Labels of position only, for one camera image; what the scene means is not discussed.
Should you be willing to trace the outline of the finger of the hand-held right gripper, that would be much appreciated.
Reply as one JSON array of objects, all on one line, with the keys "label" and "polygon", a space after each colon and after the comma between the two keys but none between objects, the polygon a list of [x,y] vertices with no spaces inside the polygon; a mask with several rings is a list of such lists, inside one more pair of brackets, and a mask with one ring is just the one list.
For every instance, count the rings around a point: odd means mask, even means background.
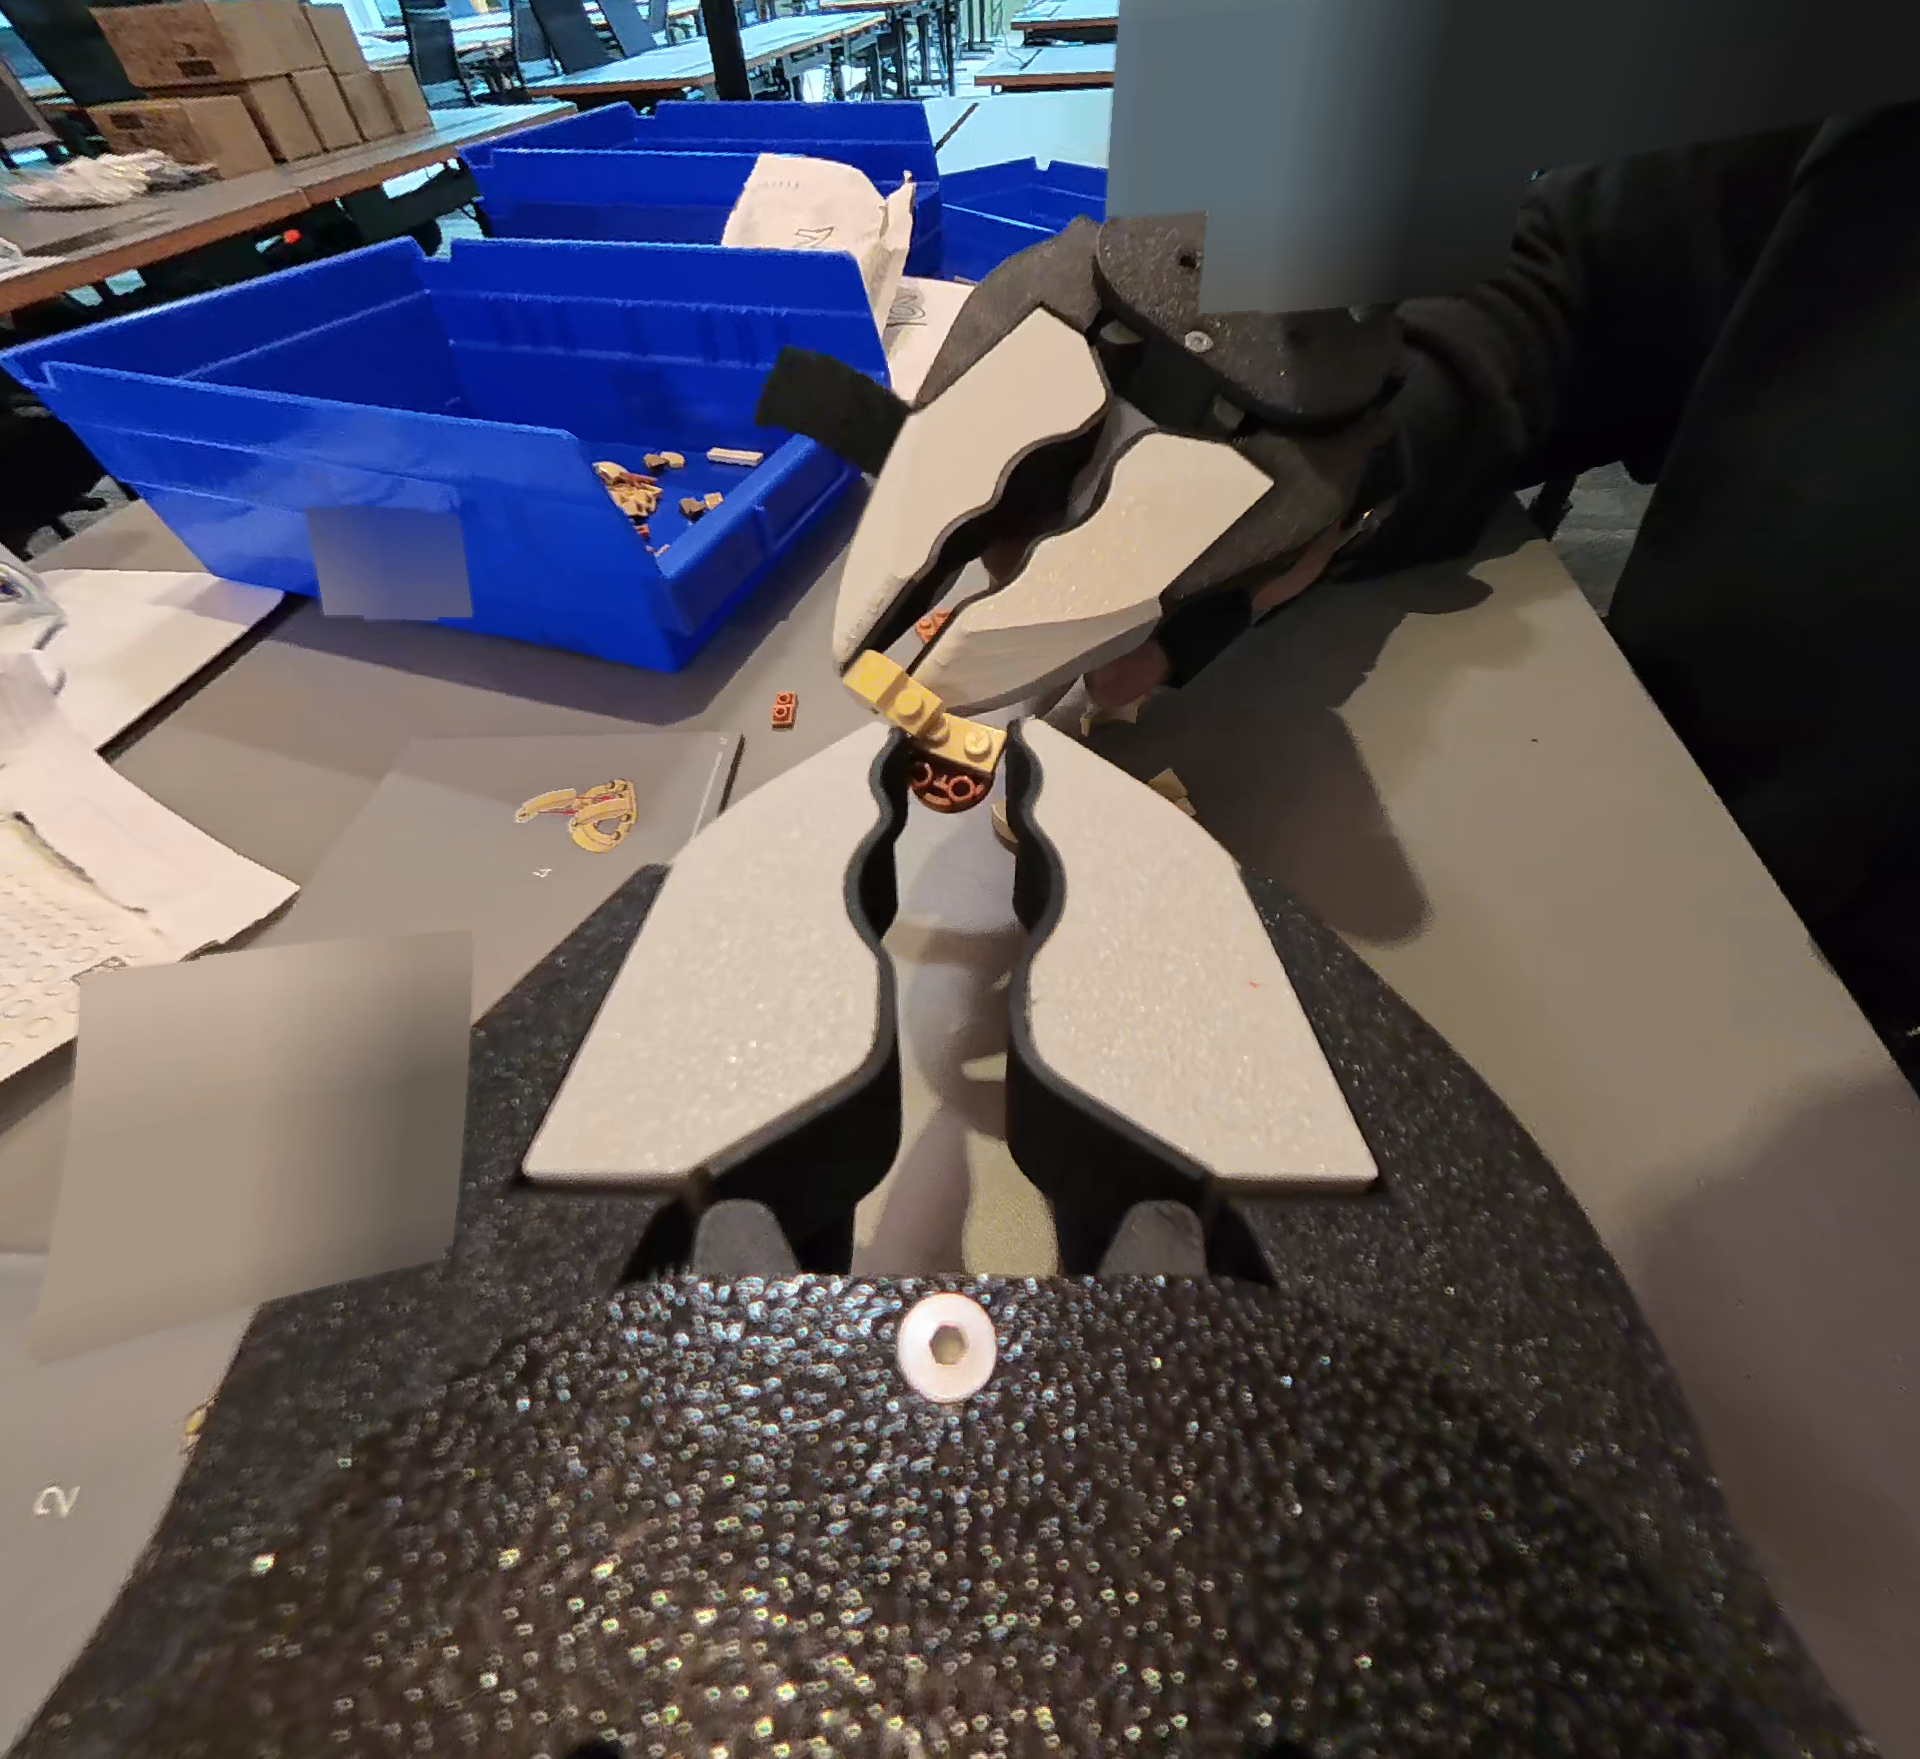
[{"label": "finger of the hand-held right gripper", "polygon": [[995,713],[1058,693],[1136,650],[1173,583],[1274,486],[1231,446],[1158,430],[1103,456],[1097,479],[1088,511],[959,608],[914,664],[948,710]]},{"label": "finger of the hand-held right gripper", "polygon": [[977,548],[1062,512],[1111,385],[1085,334],[1036,310],[923,394],[873,479],[847,548],[830,659],[888,650]]}]

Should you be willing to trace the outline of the person's black jacket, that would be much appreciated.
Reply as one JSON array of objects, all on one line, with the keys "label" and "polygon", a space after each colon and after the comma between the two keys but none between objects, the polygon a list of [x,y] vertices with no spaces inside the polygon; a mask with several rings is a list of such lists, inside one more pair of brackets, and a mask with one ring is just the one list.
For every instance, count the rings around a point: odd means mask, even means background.
[{"label": "person's black jacket", "polygon": [[1916,1080],[1918,109],[1550,174],[1627,664]]}]

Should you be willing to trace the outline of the blue plastic bin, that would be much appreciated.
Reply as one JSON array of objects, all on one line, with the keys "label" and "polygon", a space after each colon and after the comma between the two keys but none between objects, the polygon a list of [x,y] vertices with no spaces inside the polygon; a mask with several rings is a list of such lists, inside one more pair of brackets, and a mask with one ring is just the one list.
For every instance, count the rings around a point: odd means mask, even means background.
[{"label": "blue plastic bin", "polygon": [[1021,158],[943,172],[932,249],[916,250],[907,271],[925,278],[980,283],[1075,220],[1103,220],[1105,197],[1107,169],[1070,162]]},{"label": "blue plastic bin", "polygon": [[912,180],[906,271],[948,276],[938,153],[920,103],[627,103],[463,150],[491,237],[717,245],[762,153],[840,162],[875,189]]},{"label": "blue plastic bin", "polygon": [[[214,575],[318,595],[306,515],[455,525],[450,626],[675,673],[780,571],[859,472],[760,429],[782,350],[889,379],[842,254],[481,239],[369,247],[7,351],[7,372]],[[712,446],[745,518],[656,558],[594,480]]]}]

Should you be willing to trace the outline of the stack of cardboard boxes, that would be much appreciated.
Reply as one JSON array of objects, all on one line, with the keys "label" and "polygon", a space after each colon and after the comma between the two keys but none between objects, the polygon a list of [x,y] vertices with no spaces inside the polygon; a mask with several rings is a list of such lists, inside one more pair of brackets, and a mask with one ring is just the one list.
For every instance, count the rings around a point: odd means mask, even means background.
[{"label": "stack of cardboard boxes", "polygon": [[112,153],[237,180],[434,130],[413,74],[371,67],[339,4],[176,0],[93,20],[134,91],[91,109]]}]

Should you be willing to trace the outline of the person's right forearm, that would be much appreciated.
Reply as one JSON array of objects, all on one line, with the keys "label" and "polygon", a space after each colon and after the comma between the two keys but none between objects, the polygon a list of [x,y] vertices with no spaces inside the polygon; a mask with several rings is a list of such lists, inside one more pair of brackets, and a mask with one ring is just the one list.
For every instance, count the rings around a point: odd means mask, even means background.
[{"label": "person's right forearm", "polygon": [[1653,483],[1817,125],[1538,174],[1507,264],[1400,307],[1397,483],[1332,565],[1367,579],[1463,556],[1514,492],[1611,464]]}]

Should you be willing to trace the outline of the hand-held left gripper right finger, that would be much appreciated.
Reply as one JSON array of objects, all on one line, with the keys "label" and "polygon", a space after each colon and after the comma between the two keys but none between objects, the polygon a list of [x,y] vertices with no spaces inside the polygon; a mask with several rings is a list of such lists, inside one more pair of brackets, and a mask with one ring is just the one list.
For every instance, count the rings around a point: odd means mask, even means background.
[{"label": "hand-held left gripper right finger", "polygon": [[1011,1152],[1090,1272],[1139,1204],[1355,1196],[1379,1167],[1243,872],[1049,725],[1011,737]]}]

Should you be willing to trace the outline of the yellow plate brick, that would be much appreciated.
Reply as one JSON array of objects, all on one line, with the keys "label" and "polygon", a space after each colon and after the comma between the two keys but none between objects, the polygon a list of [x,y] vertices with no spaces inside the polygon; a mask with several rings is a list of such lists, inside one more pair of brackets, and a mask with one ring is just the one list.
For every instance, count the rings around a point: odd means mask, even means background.
[{"label": "yellow plate brick", "polygon": [[892,659],[867,650],[842,673],[842,687],[914,745],[928,762],[987,782],[1006,750],[1006,732],[959,717]]}]

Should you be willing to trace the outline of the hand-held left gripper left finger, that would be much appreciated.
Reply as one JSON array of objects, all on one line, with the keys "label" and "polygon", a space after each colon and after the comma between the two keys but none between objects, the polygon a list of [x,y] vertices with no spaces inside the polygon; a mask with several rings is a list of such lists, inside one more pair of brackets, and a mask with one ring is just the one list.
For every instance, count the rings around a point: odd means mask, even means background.
[{"label": "hand-held left gripper left finger", "polygon": [[904,742],[838,739],[671,861],[523,1160],[534,1186],[752,1200],[851,1260],[899,1152]]}]

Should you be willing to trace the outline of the pile of small toy bricks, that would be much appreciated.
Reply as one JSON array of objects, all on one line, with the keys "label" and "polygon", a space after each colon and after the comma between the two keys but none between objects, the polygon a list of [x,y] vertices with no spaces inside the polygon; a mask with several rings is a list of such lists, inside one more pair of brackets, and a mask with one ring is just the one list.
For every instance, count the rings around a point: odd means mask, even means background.
[{"label": "pile of small toy bricks", "polygon": [[593,458],[588,469],[642,548],[659,558],[679,531],[716,517],[745,518],[752,499],[732,479],[769,458],[756,448],[712,446],[696,463],[677,451],[651,451],[636,463]]}]

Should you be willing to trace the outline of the white printed paper sheet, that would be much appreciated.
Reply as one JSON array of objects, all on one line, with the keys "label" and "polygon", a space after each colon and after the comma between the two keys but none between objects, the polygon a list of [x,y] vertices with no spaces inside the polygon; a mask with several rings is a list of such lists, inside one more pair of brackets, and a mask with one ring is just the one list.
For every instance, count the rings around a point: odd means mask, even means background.
[{"label": "white printed paper sheet", "polygon": [[75,1041],[85,978],[226,947],[298,895],[80,742],[4,746],[2,1075]]}]

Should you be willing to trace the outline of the grey instruction booklet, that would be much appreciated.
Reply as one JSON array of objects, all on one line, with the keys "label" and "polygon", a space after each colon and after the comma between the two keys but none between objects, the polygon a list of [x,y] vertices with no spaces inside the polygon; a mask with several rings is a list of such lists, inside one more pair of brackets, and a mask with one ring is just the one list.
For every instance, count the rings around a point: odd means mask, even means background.
[{"label": "grey instruction booklet", "polygon": [[470,932],[487,1002],[723,808],[738,732],[419,739],[277,941]]}]

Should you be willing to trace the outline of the long wooden desk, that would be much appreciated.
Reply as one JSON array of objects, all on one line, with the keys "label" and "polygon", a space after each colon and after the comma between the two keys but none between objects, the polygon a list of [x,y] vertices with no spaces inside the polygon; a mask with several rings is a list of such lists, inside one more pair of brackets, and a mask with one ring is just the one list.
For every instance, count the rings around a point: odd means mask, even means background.
[{"label": "long wooden desk", "polygon": [[277,233],[339,203],[374,199],[374,231],[403,234],[472,200],[463,169],[470,150],[570,114],[565,101],[446,112],[423,133],[334,150],[236,182],[144,195],[108,208],[5,207],[2,234],[23,264],[4,273],[2,312],[11,315],[210,245]]}]

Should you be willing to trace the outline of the white plastic bag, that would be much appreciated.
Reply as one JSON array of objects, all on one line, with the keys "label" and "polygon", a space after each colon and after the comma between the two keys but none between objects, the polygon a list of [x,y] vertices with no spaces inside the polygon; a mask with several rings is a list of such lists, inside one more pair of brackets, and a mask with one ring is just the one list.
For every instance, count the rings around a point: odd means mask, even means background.
[{"label": "white plastic bag", "polygon": [[886,332],[914,239],[916,180],[881,193],[851,164],[760,153],[728,214],[729,250],[842,254],[857,267],[873,322]]}]

